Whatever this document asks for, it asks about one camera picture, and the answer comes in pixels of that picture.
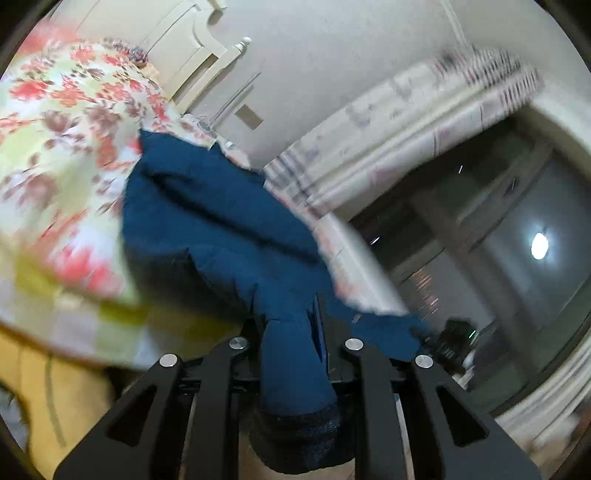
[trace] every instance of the blue towel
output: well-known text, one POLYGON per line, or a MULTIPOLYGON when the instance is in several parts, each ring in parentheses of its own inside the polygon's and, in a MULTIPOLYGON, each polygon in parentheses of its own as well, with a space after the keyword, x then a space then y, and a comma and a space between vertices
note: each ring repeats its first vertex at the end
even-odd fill
POLYGON ((284 473, 348 461, 350 409, 337 402, 313 332, 315 295, 324 295, 327 312, 348 321, 353 335, 395 359, 417 353, 408 328, 422 322, 345 306, 307 227, 263 188, 262 176, 234 165, 217 144, 206 150, 141 131, 141 145, 124 198, 128 256, 171 271, 183 265, 198 274, 200 288, 265 326, 259 429, 251 435, 257 454, 284 473))

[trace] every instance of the metal screw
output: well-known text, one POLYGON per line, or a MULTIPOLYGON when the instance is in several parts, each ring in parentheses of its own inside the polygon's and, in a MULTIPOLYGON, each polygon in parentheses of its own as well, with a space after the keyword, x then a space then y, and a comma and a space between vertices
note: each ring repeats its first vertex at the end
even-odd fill
POLYGON ((167 353, 160 357, 160 365, 163 367, 173 367, 177 364, 178 357, 174 353, 167 353))
POLYGON ((361 350, 363 348, 363 342, 358 338, 350 338, 345 342, 345 347, 353 351, 361 350))
POLYGON ((428 355, 419 355, 414 359, 414 362, 421 368, 431 368, 433 366, 433 358, 428 355))
POLYGON ((230 340, 230 348, 233 350, 243 350, 248 346, 248 340, 244 337, 234 337, 230 340))

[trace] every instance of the floral bedspread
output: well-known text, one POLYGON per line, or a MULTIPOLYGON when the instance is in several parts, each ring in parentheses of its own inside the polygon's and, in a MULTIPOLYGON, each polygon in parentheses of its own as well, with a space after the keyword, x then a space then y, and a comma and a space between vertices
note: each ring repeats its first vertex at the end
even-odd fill
POLYGON ((143 301, 119 231, 139 128, 207 148, 215 139, 107 43, 26 53, 0 82, 0 321, 101 363, 208 351, 237 325, 143 301))

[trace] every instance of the headboard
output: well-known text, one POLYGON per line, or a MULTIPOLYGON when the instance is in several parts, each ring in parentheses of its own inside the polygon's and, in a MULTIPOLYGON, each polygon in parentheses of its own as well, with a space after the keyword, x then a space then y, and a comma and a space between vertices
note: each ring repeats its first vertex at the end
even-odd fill
POLYGON ((225 0, 63 0, 51 18, 90 38, 118 37, 148 51, 160 84, 185 112, 250 43, 226 48, 207 27, 225 0))

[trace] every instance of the white curtain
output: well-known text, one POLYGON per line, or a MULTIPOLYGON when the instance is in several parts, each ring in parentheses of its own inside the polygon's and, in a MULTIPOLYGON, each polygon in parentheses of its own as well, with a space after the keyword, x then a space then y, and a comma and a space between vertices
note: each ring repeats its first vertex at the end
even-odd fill
POLYGON ((480 133, 542 88, 535 68, 496 49, 447 51, 350 103, 264 172, 271 190, 316 217, 375 191, 480 133))

